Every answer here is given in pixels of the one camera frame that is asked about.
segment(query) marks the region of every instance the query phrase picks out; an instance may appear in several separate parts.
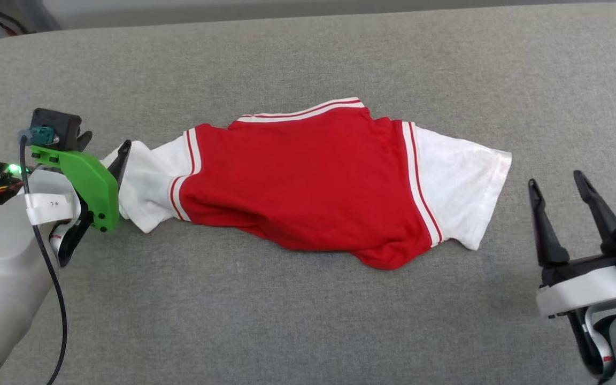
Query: white label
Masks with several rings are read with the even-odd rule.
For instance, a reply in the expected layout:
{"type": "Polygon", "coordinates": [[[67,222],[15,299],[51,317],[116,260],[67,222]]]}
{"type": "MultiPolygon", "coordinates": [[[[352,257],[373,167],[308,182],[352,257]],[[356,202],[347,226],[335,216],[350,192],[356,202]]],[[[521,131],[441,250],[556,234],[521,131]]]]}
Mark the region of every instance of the white label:
{"type": "Polygon", "coordinates": [[[73,217],[73,195],[25,194],[27,218],[32,225],[64,221],[73,217]]]}

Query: black cable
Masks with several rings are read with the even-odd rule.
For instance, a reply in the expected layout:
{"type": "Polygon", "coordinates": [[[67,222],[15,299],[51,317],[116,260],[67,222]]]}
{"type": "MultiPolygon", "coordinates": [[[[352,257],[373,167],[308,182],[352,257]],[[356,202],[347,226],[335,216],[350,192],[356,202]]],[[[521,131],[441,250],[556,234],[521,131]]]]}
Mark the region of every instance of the black cable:
{"type": "Polygon", "coordinates": [[[13,24],[16,25],[16,27],[19,27],[20,32],[22,34],[29,34],[30,32],[27,30],[27,28],[25,28],[24,26],[22,26],[22,24],[20,24],[20,22],[18,20],[15,20],[13,17],[10,17],[9,15],[3,13],[2,11],[0,11],[0,17],[2,19],[5,20],[9,20],[10,22],[12,22],[13,24]]]}
{"type": "MultiPolygon", "coordinates": [[[[29,183],[27,183],[27,167],[25,166],[25,142],[27,142],[27,138],[25,136],[22,136],[20,138],[20,168],[22,169],[22,173],[20,173],[20,176],[22,177],[22,187],[25,190],[25,194],[29,194],[30,185],[29,183]]],[[[51,258],[49,258],[47,248],[44,246],[44,240],[42,239],[42,234],[40,234],[40,228],[37,225],[33,225],[32,230],[35,232],[37,245],[40,247],[42,257],[44,257],[44,262],[47,264],[49,275],[51,275],[51,282],[53,282],[53,287],[54,289],[56,289],[56,297],[58,297],[58,307],[61,309],[61,328],[63,329],[61,337],[61,352],[58,354],[56,368],[54,369],[51,378],[49,378],[49,382],[47,382],[47,385],[51,385],[54,380],[56,380],[58,372],[61,371],[61,365],[63,365],[63,357],[66,355],[66,343],[68,343],[68,319],[66,317],[66,302],[63,300],[63,292],[61,291],[61,285],[58,283],[56,272],[54,272],[53,270],[51,258]]]]}

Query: red and white striped trim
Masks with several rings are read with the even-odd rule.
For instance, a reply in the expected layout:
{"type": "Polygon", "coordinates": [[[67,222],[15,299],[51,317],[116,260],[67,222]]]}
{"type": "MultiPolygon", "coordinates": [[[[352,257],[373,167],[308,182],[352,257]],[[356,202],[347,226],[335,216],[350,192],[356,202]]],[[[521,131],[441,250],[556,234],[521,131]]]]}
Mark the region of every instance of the red and white striped trim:
{"type": "Polygon", "coordinates": [[[323,114],[335,108],[364,108],[365,105],[359,98],[338,98],[324,102],[314,107],[310,107],[303,111],[292,112],[289,114],[258,114],[258,115],[242,115],[237,121],[239,122],[286,122],[291,120],[301,120],[323,114]]]}
{"type": "Polygon", "coordinates": [[[442,240],[441,230],[438,228],[437,221],[434,219],[429,206],[425,202],[425,195],[422,193],[422,183],[420,178],[421,166],[418,164],[418,145],[413,133],[414,124],[412,122],[401,122],[405,149],[408,156],[408,179],[410,190],[413,193],[413,200],[420,211],[423,221],[432,238],[431,246],[434,247],[442,240]]]}
{"type": "Polygon", "coordinates": [[[182,187],[182,183],[186,180],[186,178],[190,175],[196,175],[201,172],[201,151],[198,148],[198,141],[196,140],[196,127],[193,129],[189,129],[185,131],[183,137],[187,141],[187,147],[189,149],[189,157],[191,162],[191,172],[189,175],[180,175],[177,178],[174,178],[171,183],[171,189],[169,190],[169,195],[171,197],[171,203],[173,204],[173,208],[175,212],[178,214],[179,219],[182,221],[190,221],[189,216],[186,211],[182,207],[182,203],[180,202],[180,188],[182,187]]]}

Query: white stripe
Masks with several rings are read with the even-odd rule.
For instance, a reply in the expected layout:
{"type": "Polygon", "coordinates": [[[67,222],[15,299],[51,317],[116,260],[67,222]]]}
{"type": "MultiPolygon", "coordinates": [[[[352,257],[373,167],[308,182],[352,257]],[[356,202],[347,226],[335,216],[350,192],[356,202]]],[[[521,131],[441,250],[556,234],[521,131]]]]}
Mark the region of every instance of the white stripe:
{"type": "Polygon", "coordinates": [[[425,204],[422,202],[422,196],[420,195],[420,191],[418,190],[418,175],[415,172],[415,150],[413,149],[413,140],[414,138],[410,135],[410,122],[401,122],[401,129],[403,130],[403,140],[405,141],[405,149],[406,155],[408,157],[408,182],[410,183],[410,191],[413,193],[413,200],[415,201],[415,205],[418,207],[418,211],[422,216],[423,221],[425,221],[425,225],[427,227],[427,231],[429,232],[429,236],[432,240],[432,247],[436,246],[440,239],[438,239],[437,229],[434,225],[434,221],[432,221],[429,213],[425,208],[425,204]]]}
{"type": "Polygon", "coordinates": [[[436,243],[432,243],[432,247],[436,246],[437,244],[440,244],[443,242],[444,238],[443,238],[443,229],[441,227],[441,224],[438,222],[438,215],[434,212],[434,207],[432,206],[432,202],[429,201],[429,192],[425,189],[425,180],[422,178],[422,175],[425,173],[425,168],[428,166],[428,164],[426,164],[423,161],[423,156],[422,156],[422,148],[424,147],[423,144],[425,144],[424,140],[421,140],[418,138],[418,133],[420,132],[420,127],[418,127],[418,125],[415,124],[415,122],[409,122],[410,126],[413,128],[413,140],[415,141],[415,148],[417,149],[417,153],[418,153],[418,180],[420,181],[420,190],[422,192],[422,196],[425,200],[425,204],[427,204],[427,214],[430,217],[431,222],[431,227],[429,228],[430,232],[433,233],[432,234],[432,240],[436,239],[436,243]]]}
{"type": "Polygon", "coordinates": [[[196,139],[196,127],[190,130],[190,142],[191,142],[191,153],[194,154],[194,168],[191,171],[191,174],[198,174],[201,172],[201,151],[198,149],[198,140],[196,139]]]}
{"type": "Polygon", "coordinates": [[[185,221],[190,221],[191,219],[189,219],[189,216],[187,215],[187,212],[184,210],[184,208],[182,207],[182,204],[179,200],[179,190],[182,187],[182,183],[184,183],[185,179],[187,178],[187,176],[181,176],[178,178],[178,180],[175,183],[175,187],[173,189],[173,201],[175,202],[175,207],[178,208],[179,213],[182,216],[182,219],[184,219],[185,221]]]}
{"type": "Polygon", "coordinates": [[[297,115],[295,117],[286,117],[286,118],[241,117],[237,119],[237,121],[239,122],[288,122],[291,120],[302,120],[302,119],[306,119],[310,117],[315,117],[316,115],[320,115],[329,110],[333,110],[335,108],[341,108],[341,107],[363,108],[365,106],[362,103],[333,104],[333,105],[328,105],[327,107],[324,107],[324,108],[320,108],[319,110],[309,112],[307,114],[297,115]]]}
{"type": "Polygon", "coordinates": [[[320,103],[318,105],[314,105],[313,107],[306,108],[305,110],[301,110],[301,111],[286,112],[284,114],[256,114],[256,115],[267,115],[268,117],[277,117],[277,116],[283,116],[283,115],[305,114],[306,112],[309,112],[310,110],[315,110],[315,108],[323,107],[323,106],[328,105],[330,103],[355,102],[356,100],[359,100],[359,99],[356,98],[356,97],[336,98],[335,100],[330,100],[329,102],[320,103]]]}

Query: green led light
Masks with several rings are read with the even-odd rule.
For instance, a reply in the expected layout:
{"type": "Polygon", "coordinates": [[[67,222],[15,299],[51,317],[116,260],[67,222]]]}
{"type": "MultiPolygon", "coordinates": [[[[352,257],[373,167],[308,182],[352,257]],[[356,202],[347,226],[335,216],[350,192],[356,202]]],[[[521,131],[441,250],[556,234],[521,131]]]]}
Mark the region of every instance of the green led light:
{"type": "Polygon", "coordinates": [[[9,164],[8,166],[9,172],[14,174],[19,174],[22,172],[22,168],[18,164],[9,164]]]}

